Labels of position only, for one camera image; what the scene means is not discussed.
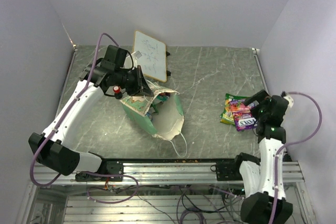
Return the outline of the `green paper gift bag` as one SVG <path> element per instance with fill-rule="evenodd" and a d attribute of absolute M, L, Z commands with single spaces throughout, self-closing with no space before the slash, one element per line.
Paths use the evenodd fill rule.
<path fill-rule="evenodd" d="M 168 141 L 176 149 L 173 140 L 182 133 L 185 116 L 179 92 L 159 85 L 157 82 L 146 81 L 153 93 L 152 97 L 141 95 L 127 96 L 120 100 L 126 115 L 140 128 L 154 138 Z"/>

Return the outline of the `purple Fox's candy bag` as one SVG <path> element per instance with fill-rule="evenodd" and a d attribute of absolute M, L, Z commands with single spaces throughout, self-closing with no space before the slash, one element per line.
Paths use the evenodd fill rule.
<path fill-rule="evenodd" d="M 252 130 L 257 126 L 257 120 L 252 116 L 251 109 L 256 106 L 253 102 L 244 105 L 244 99 L 232 100 L 229 102 L 230 111 L 237 131 Z"/>

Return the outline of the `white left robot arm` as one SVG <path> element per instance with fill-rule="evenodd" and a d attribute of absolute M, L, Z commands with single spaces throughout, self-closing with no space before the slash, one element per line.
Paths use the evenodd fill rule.
<path fill-rule="evenodd" d="M 106 177 L 107 167 L 102 164 L 102 157 L 74 151 L 70 142 L 91 108 L 110 88 L 116 99 L 121 99 L 124 93 L 131 97 L 154 96 L 140 66 L 125 68 L 129 56 L 127 50 L 109 45 L 103 58 L 86 67 L 75 91 L 54 121 L 42 133 L 29 137 L 28 144 L 36 162 L 64 176 L 79 170 L 88 171 L 94 180 Z"/>

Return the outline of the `green snack pouch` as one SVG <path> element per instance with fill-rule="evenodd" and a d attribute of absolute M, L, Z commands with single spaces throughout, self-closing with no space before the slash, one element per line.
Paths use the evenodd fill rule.
<path fill-rule="evenodd" d="M 160 93 L 156 96 L 156 98 L 153 100 L 153 104 L 158 104 L 161 102 L 165 102 L 170 98 L 170 93 L 164 92 Z"/>

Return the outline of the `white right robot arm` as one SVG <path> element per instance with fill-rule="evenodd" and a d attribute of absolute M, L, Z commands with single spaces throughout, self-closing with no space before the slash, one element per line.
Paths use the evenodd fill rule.
<path fill-rule="evenodd" d="M 253 102 L 257 105 L 250 112 L 257 121 L 260 158 L 241 154 L 231 167 L 232 175 L 244 183 L 240 218 L 245 223 L 286 223 L 293 205 L 286 200 L 283 185 L 286 130 L 281 124 L 291 103 L 284 94 L 270 96 L 266 90 L 248 97 L 244 105 Z"/>

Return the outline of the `yellow green Fox's candy bag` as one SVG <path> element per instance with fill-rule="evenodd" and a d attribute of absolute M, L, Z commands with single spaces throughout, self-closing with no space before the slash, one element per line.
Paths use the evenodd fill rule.
<path fill-rule="evenodd" d="M 225 102 L 224 102 L 224 110 L 221 114 L 221 123 L 224 123 L 224 124 L 231 124 L 231 125 L 235 125 L 235 122 L 234 122 L 234 117 L 230 111 L 230 102 L 232 100 L 241 100 L 241 99 L 246 99 L 247 97 L 245 96 L 238 96 L 238 95 L 232 95 L 232 94 L 229 94 L 229 93 L 226 93 L 225 94 Z"/>

